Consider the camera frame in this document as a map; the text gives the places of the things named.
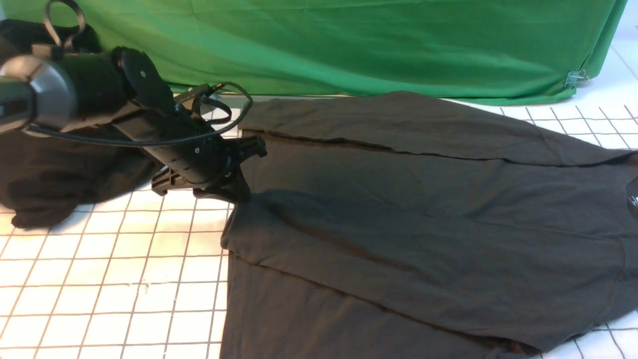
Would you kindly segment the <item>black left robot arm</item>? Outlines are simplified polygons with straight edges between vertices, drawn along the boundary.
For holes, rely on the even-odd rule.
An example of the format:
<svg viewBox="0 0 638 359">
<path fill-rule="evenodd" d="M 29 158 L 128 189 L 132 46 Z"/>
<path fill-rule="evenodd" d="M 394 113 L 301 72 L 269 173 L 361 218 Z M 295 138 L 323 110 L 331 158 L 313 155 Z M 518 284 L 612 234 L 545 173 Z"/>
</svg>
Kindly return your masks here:
<svg viewBox="0 0 638 359">
<path fill-rule="evenodd" d="M 242 196 L 241 164 L 267 154 L 258 136 L 225 139 L 251 96 L 232 82 L 174 96 L 150 57 L 118 47 L 71 54 L 37 44 L 1 66 L 1 132 L 24 131 L 80 143 L 139 148 L 166 166 L 153 191 L 191 188 Z"/>
</svg>

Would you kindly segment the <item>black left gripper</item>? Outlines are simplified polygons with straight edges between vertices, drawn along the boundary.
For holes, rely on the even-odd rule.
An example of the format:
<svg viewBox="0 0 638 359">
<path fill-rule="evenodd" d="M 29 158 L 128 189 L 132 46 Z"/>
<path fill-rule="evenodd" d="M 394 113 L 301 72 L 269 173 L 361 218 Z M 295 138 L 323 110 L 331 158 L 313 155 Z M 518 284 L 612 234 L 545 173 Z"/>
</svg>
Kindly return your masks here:
<svg viewBox="0 0 638 359">
<path fill-rule="evenodd" d="M 213 198 L 227 203 L 247 202 L 251 190 L 238 163 L 250 157 L 267 156 L 262 137 L 223 139 L 219 135 L 185 141 L 213 132 L 202 121 L 185 116 L 163 116 L 139 111 L 115 120 L 112 125 L 131 141 L 162 143 L 144 146 L 144 151 L 166 168 L 153 176 L 154 192 L 193 190 L 195 198 Z"/>
</svg>

